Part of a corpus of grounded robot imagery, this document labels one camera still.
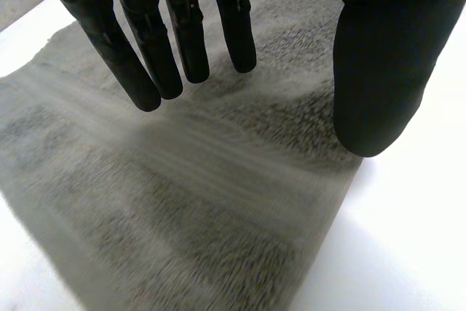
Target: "black robotic finger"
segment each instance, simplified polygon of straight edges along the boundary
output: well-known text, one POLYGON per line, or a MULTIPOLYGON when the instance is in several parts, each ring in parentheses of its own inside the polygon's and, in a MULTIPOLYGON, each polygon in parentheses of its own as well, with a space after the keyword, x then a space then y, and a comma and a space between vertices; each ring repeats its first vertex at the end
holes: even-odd
POLYGON ((240 73, 256 67, 256 46, 250 23, 249 0, 217 0, 226 45, 233 66, 240 73))
POLYGON ((198 0, 167 0, 186 78, 200 83, 210 75, 205 49, 203 15, 198 0))
POLYGON ((160 106, 160 94, 119 26, 113 0, 61 0, 133 103, 142 111, 160 106))
POLYGON ((177 98, 183 84, 176 67, 167 28, 159 12, 159 0, 121 0, 147 68, 162 97, 177 98))

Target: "white table surface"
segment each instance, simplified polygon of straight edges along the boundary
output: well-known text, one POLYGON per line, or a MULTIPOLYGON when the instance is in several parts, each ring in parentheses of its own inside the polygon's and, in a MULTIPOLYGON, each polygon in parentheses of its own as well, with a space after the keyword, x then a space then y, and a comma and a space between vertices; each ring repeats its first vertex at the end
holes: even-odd
MULTIPOLYGON (((0 77, 72 20, 46 0, 1 32, 0 77)), ((291 311, 466 310, 465 94, 463 12, 421 109, 363 162, 291 311)), ((0 310, 82 309, 2 197, 0 236, 0 310)))

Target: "robotic hand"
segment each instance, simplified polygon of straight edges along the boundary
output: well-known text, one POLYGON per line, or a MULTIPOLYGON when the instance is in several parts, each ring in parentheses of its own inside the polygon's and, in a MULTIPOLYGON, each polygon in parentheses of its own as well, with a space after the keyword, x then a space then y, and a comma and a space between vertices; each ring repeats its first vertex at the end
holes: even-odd
MULTIPOLYGON (((161 99, 183 91, 159 0, 120 0, 149 73, 124 35, 113 10, 113 0, 61 0, 77 19, 106 65, 142 111, 153 111, 161 99)), ((234 67, 242 73, 256 65, 250 25, 249 0, 217 0, 224 35, 234 67)), ((167 0, 186 78, 191 83, 209 77, 202 12, 198 0, 167 0)))

